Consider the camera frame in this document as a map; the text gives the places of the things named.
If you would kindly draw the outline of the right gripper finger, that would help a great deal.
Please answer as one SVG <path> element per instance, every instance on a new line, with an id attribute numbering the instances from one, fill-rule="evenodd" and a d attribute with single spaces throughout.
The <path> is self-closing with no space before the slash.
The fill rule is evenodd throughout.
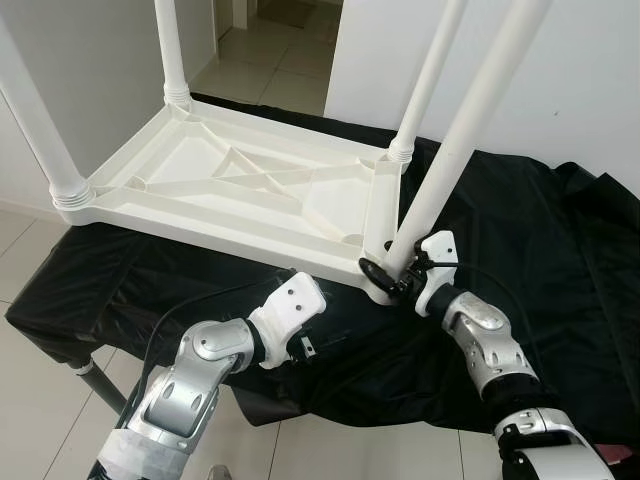
<path id="1" fill-rule="evenodd" d="M 401 294 L 401 284 L 387 270 L 381 268 L 378 262 L 370 259 L 358 259 L 358 268 L 380 292 L 388 294 L 389 297 L 397 297 Z"/>

